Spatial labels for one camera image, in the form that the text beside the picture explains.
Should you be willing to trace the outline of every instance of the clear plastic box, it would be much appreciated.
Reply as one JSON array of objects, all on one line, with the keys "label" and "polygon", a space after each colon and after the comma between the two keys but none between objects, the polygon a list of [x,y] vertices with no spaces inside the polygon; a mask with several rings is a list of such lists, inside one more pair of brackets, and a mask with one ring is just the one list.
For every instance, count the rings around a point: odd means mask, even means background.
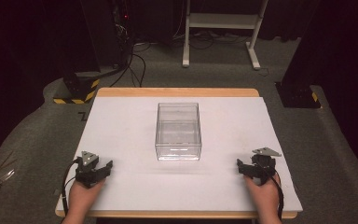
[{"label": "clear plastic box", "polygon": [[159,103],[156,152],[159,161],[200,159],[198,103]]}]

